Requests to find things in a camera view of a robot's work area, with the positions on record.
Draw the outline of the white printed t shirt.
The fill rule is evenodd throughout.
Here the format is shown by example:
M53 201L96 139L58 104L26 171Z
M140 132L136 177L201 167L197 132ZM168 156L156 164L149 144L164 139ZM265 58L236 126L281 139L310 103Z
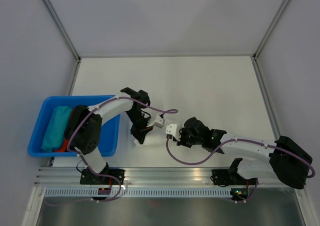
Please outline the white printed t shirt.
M135 147L158 147L166 144L167 137L163 135L149 135L146 136L143 143L139 143L137 139L134 140Z

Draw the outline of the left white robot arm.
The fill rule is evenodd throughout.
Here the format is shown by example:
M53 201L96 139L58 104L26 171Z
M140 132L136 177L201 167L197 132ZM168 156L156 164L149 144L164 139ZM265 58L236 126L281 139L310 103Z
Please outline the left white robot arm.
M98 149L102 126L125 112L132 122L131 135L143 144L147 133L153 129L150 125L151 117L145 117L142 111L150 103L147 92L126 87L118 96L100 104L78 105L73 109L64 131L67 150L81 157L92 179L98 184L104 184L109 179L109 166Z

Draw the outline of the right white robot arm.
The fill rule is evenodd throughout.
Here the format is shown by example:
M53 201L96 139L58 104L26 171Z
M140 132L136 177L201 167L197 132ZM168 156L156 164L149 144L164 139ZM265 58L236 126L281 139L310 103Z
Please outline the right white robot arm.
M172 136L178 146L201 146L212 155L235 156L228 169L228 178L235 184L244 179L272 179L301 190L307 179L316 175L312 157L287 136L277 140L241 138L222 129L210 129L196 117L177 126Z

